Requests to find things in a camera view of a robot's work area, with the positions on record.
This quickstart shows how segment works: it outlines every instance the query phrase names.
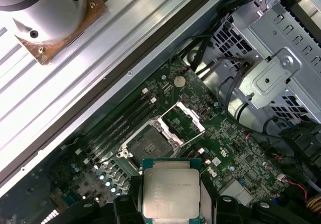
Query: metal bracket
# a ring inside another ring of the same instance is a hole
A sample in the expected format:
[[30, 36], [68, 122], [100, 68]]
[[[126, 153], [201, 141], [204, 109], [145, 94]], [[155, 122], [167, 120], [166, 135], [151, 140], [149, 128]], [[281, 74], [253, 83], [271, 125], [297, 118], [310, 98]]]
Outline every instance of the metal bracket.
[[268, 105], [286, 87], [286, 80], [300, 69], [299, 62], [282, 49], [270, 62], [263, 60], [243, 79], [240, 90], [252, 96], [256, 108]]

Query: white connector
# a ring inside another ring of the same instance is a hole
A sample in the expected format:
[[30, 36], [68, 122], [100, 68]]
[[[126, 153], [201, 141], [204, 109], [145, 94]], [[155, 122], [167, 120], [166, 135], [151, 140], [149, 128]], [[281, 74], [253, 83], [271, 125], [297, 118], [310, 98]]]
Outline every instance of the white connector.
[[205, 150], [203, 148], [200, 148], [197, 152], [199, 152], [200, 154], [203, 154]]
[[276, 178], [278, 181], [280, 182], [286, 182], [287, 181], [287, 178], [284, 174], [279, 174]]

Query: sheet metal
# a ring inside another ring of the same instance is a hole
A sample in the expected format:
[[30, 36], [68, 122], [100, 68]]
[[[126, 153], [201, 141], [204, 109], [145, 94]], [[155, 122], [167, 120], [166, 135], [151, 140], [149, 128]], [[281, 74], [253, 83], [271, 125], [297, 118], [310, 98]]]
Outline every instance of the sheet metal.
[[0, 171], [189, 1], [104, 0], [107, 13], [47, 66], [0, 20]]

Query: connector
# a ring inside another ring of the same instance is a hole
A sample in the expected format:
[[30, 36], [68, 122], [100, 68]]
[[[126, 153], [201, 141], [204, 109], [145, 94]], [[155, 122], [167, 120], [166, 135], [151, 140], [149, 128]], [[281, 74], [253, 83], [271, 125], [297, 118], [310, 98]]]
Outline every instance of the connector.
[[280, 182], [287, 182], [287, 178], [284, 174], [279, 174], [276, 179]]

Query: red wire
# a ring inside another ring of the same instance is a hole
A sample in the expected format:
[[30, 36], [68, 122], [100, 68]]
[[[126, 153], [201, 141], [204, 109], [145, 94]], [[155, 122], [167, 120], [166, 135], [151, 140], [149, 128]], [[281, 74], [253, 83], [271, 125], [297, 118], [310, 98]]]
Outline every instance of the red wire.
[[289, 184], [291, 184], [291, 185], [296, 185], [296, 186], [298, 186], [300, 189], [302, 189], [303, 191], [304, 191], [304, 198], [305, 198], [305, 200], [307, 200], [307, 191], [306, 191], [306, 189], [302, 186], [302, 185], [300, 185], [300, 184], [297, 184], [297, 183], [294, 183], [294, 182], [292, 182], [292, 181], [288, 181], [288, 183]]

